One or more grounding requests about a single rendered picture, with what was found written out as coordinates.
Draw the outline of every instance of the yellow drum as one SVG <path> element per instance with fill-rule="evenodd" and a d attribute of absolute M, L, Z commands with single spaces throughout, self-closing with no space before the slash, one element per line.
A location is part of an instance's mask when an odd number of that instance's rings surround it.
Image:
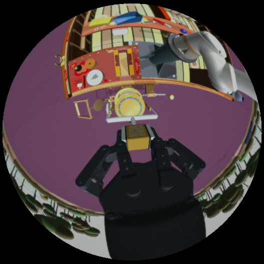
<path fill-rule="evenodd" d="M 114 105 L 119 117 L 141 116 L 145 111 L 142 95 L 133 87 L 120 89 L 114 97 Z"/>

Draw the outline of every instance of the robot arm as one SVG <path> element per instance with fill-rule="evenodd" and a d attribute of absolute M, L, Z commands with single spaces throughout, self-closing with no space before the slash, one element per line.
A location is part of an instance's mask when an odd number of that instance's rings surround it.
<path fill-rule="evenodd" d="M 227 54 L 223 46 L 209 32 L 199 31 L 186 36 L 178 35 L 173 39 L 172 44 L 185 59 L 193 60 L 202 56 L 211 84 L 220 92 L 241 101 L 242 95 L 239 91 L 242 91 L 258 101 L 249 76 L 234 69 L 230 63 L 226 63 Z"/>

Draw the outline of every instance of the yellow paper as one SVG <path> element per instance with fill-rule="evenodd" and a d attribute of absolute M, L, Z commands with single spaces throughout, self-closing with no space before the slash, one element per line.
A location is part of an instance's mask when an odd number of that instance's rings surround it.
<path fill-rule="evenodd" d="M 89 27 L 93 28 L 93 27 L 98 27 L 98 26 L 109 25 L 111 21 L 112 21 L 111 16 L 93 19 L 91 23 L 89 24 Z"/>

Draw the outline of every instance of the orange round object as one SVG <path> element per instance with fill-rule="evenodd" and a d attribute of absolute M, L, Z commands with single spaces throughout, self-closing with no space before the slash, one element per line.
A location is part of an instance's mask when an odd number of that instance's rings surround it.
<path fill-rule="evenodd" d="M 90 58 L 85 62 L 84 66 L 86 69 L 94 69 L 97 66 L 97 61 L 93 58 Z"/>

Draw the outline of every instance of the brown round disc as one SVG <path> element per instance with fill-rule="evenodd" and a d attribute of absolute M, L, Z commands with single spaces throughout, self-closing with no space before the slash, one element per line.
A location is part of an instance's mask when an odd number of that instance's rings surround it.
<path fill-rule="evenodd" d="M 97 65 L 97 61 L 93 58 L 89 58 L 84 64 L 86 69 L 93 69 L 96 67 L 96 65 Z"/>
<path fill-rule="evenodd" d="M 102 99 L 96 99 L 93 103 L 93 107 L 96 111 L 101 111 L 103 109 L 104 102 Z"/>

